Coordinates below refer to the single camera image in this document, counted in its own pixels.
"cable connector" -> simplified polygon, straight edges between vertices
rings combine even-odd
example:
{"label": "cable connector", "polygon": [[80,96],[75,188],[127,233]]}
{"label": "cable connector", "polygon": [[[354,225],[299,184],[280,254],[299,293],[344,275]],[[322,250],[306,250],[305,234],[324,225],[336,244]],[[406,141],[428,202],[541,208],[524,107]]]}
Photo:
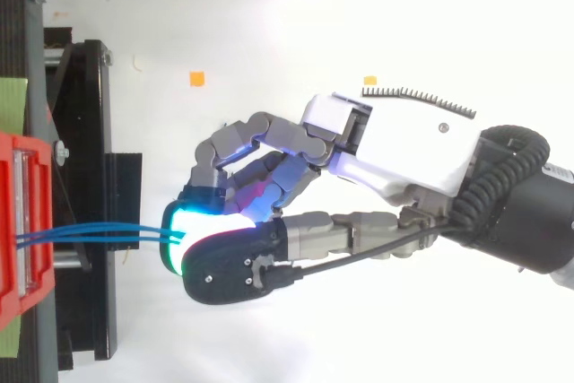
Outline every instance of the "cable connector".
{"label": "cable connector", "polygon": [[269,291],[291,286],[303,279],[302,269],[300,266],[292,265],[269,266],[263,274],[264,285]]}

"black metal frame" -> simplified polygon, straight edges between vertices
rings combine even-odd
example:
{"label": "black metal frame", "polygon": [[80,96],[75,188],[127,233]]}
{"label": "black metal frame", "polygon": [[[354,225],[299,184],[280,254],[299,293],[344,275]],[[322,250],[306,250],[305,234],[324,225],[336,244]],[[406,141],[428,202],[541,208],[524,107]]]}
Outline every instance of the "black metal frame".
{"label": "black metal frame", "polygon": [[[54,47],[46,29],[46,45]],[[56,168],[55,225],[75,222],[139,223],[141,154],[111,153],[107,48],[98,40],[65,45],[57,68],[47,68],[48,104],[59,135],[70,151]],[[58,249],[73,244],[57,245]],[[58,362],[74,364],[72,352],[94,351],[96,361],[117,349],[114,251],[126,243],[84,245],[89,268],[56,270]],[[138,248],[138,243],[129,243]]]}

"black coiled cable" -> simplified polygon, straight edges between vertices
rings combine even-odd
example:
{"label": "black coiled cable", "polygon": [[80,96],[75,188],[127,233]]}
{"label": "black coiled cable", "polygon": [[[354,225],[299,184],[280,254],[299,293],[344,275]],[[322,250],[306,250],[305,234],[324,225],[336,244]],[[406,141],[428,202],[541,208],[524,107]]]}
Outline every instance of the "black coiled cable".
{"label": "black coiled cable", "polygon": [[525,127],[491,127],[481,137],[505,147],[512,141],[516,154],[473,179],[455,198],[449,214],[451,224],[474,233],[488,221],[495,203],[516,184],[540,171],[550,155],[548,142]]}

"green tape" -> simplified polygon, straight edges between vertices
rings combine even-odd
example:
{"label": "green tape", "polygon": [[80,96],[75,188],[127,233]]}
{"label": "green tape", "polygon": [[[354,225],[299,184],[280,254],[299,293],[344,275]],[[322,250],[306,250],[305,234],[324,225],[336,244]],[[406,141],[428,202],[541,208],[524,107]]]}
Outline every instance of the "green tape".
{"label": "green tape", "polygon": [[0,358],[17,358],[20,349],[20,326],[22,319],[15,318],[0,331]]}
{"label": "green tape", "polygon": [[[27,87],[26,78],[0,77],[0,131],[11,135],[23,133]],[[0,358],[18,357],[21,325],[18,316],[0,331]]]}
{"label": "green tape", "polygon": [[27,78],[0,77],[0,131],[21,135],[24,130]]}

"red plastic bin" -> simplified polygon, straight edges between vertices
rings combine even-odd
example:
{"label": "red plastic bin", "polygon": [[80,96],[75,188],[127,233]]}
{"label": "red plastic bin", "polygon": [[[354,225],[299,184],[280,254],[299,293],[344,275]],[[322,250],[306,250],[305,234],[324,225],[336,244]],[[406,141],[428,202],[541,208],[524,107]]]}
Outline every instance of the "red plastic bin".
{"label": "red plastic bin", "polygon": [[52,244],[29,247],[28,282],[22,294],[18,283],[14,152],[27,154],[29,231],[52,227],[51,148],[35,138],[0,133],[0,330],[12,319],[43,300],[54,288]]}

